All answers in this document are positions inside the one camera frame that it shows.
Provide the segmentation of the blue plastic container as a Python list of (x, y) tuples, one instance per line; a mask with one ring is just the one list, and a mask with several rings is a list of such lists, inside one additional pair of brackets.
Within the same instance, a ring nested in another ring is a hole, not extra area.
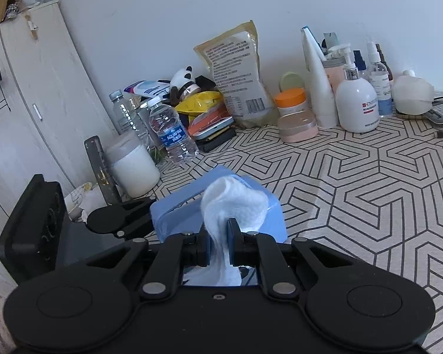
[(279, 199), (256, 180), (238, 176), (224, 166), (211, 169), (195, 181), (150, 206), (159, 241), (206, 228), (212, 241), (209, 265), (183, 276), (189, 286), (239, 286), (240, 270), (229, 262), (227, 221), (234, 218), (242, 232), (269, 234), (278, 243), (287, 240)]

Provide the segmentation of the white cleaning wipe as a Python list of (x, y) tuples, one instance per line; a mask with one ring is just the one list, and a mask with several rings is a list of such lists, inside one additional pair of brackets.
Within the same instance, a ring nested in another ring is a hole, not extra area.
[(239, 286), (240, 270), (229, 262), (227, 221), (235, 218), (242, 232), (257, 232), (268, 211), (268, 196), (252, 189), (239, 178), (224, 176), (204, 191), (201, 214), (213, 242), (209, 266), (195, 267), (183, 276), (188, 286)]

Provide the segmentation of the grey metal grater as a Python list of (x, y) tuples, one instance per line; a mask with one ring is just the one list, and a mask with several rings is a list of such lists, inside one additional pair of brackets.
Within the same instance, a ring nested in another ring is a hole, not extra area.
[(106, 204), (120, 203), (121, 197), (117, 190), (117, 184), (109, 171), (100, 138), (98, 136), (88, 138), (84, 141), (84, 147)]

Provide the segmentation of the stack of flat boxes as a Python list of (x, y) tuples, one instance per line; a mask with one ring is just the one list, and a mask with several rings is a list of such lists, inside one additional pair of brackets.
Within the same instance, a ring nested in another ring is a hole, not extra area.
[(223, 103), (197, 116), (190, 123), (188, 132), (203, 153), (216, 149), (237, 135), (234, 119)]

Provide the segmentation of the pink round cosmetic case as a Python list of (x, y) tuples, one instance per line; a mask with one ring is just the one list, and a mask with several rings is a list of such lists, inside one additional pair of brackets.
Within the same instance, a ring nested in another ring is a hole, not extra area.
[(285, 143), (301, 142), (317, 136), (315, 115), (309, 110), (279, 117), (278, 130)]

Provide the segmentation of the white wooden cabinet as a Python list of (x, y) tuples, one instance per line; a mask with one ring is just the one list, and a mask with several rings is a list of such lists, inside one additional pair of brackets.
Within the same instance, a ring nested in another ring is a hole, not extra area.
[[(76, 51), (58, 2), (0, 24), (1, 82), (11, 111), (0, 111), (0, 234), (38, 173), (65, 194), (94, 180), (84, 141), (117, 131)], [(0, 296), (15, 288), (0, 262)]]

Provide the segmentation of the clear empty plastic bottle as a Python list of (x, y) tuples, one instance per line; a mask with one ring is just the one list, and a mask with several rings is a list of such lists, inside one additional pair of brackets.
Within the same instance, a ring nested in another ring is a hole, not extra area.
[(139, 106), (134, 99), (125, 96), (121, 90), (111, 92), (109, 98), (113, 104), (113, 111), (121, 132), (125, 133), (133, 130), (138, 138), (150, 148), (153, 142), (150, 140), (149, 131), (137, 112)]

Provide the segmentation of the orange lid plastic jar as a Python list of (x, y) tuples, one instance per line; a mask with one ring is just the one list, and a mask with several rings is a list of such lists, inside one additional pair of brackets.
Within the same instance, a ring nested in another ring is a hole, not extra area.
[(274, 102), (281, 116), (299, 113), (308, 109), (306, 91), (303, 88), (292, 88), (282, 91), (274, 97)]

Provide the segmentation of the panda plush toy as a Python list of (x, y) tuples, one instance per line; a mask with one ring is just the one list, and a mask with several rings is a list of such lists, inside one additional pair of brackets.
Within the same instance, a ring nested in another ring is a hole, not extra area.
[(198, 93), (201, 93), (201, 87), (195, 81), (192, 66), (178, 70), (170, 81), (170, 105), (176, 106)]

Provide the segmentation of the white blue tube package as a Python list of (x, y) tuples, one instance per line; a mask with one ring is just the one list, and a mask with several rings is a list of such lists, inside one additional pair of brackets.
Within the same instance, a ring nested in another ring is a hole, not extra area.
[(143, 98), (167, 98), (170, 95), (170, 83), (166, 80), (137, 81), (129, 86), (126, 86), (124, 91)]

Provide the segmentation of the tall white lotion tube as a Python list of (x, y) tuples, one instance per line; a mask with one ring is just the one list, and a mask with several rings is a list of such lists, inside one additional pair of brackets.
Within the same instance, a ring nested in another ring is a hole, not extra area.
[(312, 110), (317, 126), (321, 129), (331, 129), (338, 125), (337, 109), (330, 82), (323, 67), (321, 48), (308, 27), (301, 28), (302, 48), (308, 71), (307, 88), (310, 93)]

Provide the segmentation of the green round lid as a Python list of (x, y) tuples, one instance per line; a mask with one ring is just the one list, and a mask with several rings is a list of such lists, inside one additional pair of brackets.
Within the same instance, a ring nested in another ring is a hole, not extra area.
[(302, 76), (295, 72), (286, 72), (281, 75), (278, 82), (278, 88), (280, 92), (284, 92), (291, 89), (304, 88), (305, 82)]

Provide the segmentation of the white pump dispenser bottle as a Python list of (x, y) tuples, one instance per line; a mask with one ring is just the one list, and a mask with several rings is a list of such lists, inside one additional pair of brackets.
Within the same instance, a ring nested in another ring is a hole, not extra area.
[(344, 80), (335, 92), (340, 125), (351, 133), (367, 133), (379, 124), (378, 98), (374, 87), (362, 78), (354, 62), (354, 54), (349, 43), (329, 48), (332, 55), (341, 55)]

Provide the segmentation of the beige printed food pouch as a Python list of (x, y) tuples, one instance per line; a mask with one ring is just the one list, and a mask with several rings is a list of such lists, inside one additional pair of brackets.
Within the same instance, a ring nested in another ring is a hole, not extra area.
[(195, 46), (194, 52), (206, 65), (228, 113), (241, 128), (276, 122), (278, 109), (260, 75), (258, 33), (252, 21)]

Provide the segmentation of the grey digital scale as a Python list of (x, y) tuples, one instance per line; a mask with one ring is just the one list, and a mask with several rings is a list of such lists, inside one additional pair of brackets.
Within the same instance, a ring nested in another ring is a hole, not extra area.
[(437, 125), (443, 125), (443, 101), (434, 101), (432, 108), (424, 114), (424, 117)]

